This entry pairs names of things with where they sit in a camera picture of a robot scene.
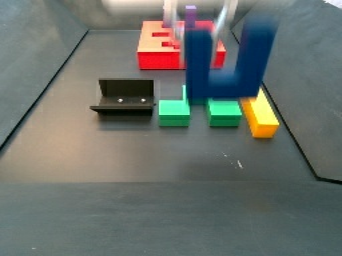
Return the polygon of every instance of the red base block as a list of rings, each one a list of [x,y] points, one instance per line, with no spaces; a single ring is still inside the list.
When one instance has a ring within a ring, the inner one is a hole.
[[[213,21],[196,21],[196,27],[214,28]],[[174,39],[174,32],[163,28],[162,21],[144,21],[139,46],[138,64],[140,69],[184,69],[180,63],[179,41]],[[222,41],[218,42],[217,56],[213,68],[222,68],[226,58],[226,49]]]

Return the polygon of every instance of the yellow block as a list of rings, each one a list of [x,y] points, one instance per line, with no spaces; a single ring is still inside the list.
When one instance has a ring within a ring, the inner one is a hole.
[[[279,122],[263,90],[259,90],[257,98],[242,99],[241,104],[249,121],[253,137],[273,138],[279,127]]]

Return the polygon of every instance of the blurred blue object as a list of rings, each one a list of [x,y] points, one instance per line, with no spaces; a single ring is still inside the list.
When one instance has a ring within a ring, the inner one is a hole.
[[[190,102],[207,98],[255,97],[259,91],[278,23],[270,17],[245,22],[235,70],[210,70],[209,30],[186,31],[186,82]]]

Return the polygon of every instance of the green block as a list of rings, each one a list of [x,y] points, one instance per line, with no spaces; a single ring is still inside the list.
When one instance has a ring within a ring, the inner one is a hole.
[[[210,126],[239,126],[242,111],[238,101],[207,101]]]
[[[159,126],[182,126],[186,127],[190,125],[190,120],[160,120]]]
[[[210,126],[221,126],[221,127],[237,127],[241,124],[241,120],[211,120]]]
[[[190,105],[183,85],[182,100],[159,101],[159,125],[160,126],[188,126],[190,124]]]
[[[190,119],[188,105],[182,100],[160,100],[159,119]]]

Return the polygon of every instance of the gray wall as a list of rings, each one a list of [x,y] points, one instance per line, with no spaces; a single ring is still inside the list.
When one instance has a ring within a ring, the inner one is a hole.
[[[0,146],[87,32],[56,0],[0,0]]]
[[[246,18],[266,6],[261,0]],[[342,181],[342,10],[322,0],[282,0],[273,14],[279,29],[265,84],[317,176]]]
[[[140,29],[143,20],[160,20],[163,14],[163,1],[158,4],[148,5],[147,8],[136,8],[127,4],[119,6],[115,15],[111,15],[104,8],[100,0],[60,0],[70,8],[76,17],[90,27],[90,29]],[[249,12],[251,6],[258,0],[239,0],[238,10],[235,14],[237,21]],[[195,1],[182,0],[179,4],[179,13],[184,3],[199,2],[199,17],[214,19],[221,11],[223,0]]]

